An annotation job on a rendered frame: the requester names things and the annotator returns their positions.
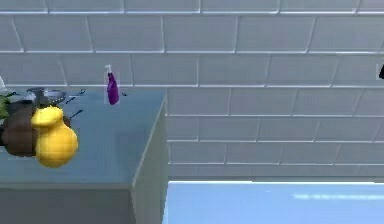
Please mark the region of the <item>green house plant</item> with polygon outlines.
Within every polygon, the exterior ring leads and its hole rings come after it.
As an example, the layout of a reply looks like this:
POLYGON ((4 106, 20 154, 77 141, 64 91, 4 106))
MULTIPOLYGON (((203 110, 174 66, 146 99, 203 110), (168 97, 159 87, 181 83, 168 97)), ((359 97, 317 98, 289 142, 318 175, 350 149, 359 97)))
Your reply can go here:
POLYGON ((10 97, 15 95, 15 92, 8 94, 0 94, 0 120, 6 119, 12 112, 10 97))

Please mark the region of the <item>grey blue counter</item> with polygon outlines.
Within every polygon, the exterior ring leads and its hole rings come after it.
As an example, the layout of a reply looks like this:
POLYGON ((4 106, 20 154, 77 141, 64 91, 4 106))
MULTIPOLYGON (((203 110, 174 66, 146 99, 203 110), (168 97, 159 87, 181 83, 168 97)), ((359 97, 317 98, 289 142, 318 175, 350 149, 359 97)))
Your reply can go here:
POLYGON ((75 157, 49 169, 0 150, 0 224, 162 224, 168 184, 165 93, 90 89, 65 105, 75 157))

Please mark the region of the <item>purple spray bottle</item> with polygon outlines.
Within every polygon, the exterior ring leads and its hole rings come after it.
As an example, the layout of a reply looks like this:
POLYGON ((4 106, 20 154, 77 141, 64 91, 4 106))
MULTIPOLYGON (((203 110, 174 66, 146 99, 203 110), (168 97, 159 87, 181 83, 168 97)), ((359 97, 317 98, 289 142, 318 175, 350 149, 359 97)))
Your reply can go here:
POLYGON ((115 105, 119 101, 119 90, 118 90, 117 81, 112 71, 112 65, 107 64, 105 66, 105 69, 106 69, 106 74, 108 78, 108 85, 107 85, 108 101, 110 105, 115 105))

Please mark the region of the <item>brown plant pot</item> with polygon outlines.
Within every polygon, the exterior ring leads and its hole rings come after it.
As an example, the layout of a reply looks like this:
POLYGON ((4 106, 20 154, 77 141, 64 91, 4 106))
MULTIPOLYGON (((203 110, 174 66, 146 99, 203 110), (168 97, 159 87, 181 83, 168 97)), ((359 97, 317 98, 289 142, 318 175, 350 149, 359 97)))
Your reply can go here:
POLYGON ((33 157, 37 133, 32 128, 33 106, 26 106, 11 113, 0 127, 0 146, 17 157, 33 157))

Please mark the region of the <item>pale blue flat surface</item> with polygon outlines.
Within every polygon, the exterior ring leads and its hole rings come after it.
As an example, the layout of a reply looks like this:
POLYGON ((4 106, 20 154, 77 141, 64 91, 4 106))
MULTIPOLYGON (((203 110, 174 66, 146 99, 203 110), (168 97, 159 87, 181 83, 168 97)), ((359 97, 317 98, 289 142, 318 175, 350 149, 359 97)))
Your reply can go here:
POLYGON ((384 224, 384 184, 172 181, 162 224, 384 224))

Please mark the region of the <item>yellow rounded vase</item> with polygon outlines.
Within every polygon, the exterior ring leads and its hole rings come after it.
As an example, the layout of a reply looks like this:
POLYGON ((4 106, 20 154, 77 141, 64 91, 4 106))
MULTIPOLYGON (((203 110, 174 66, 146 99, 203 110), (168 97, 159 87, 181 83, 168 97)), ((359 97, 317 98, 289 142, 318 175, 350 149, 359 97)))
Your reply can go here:
POLYGON ((37 131, 36 158, 48 168, 59 168, 75 156, 79 142, 75 131, 64 122, 63 110, 49 106, 37 109, 31 118, 37 131))

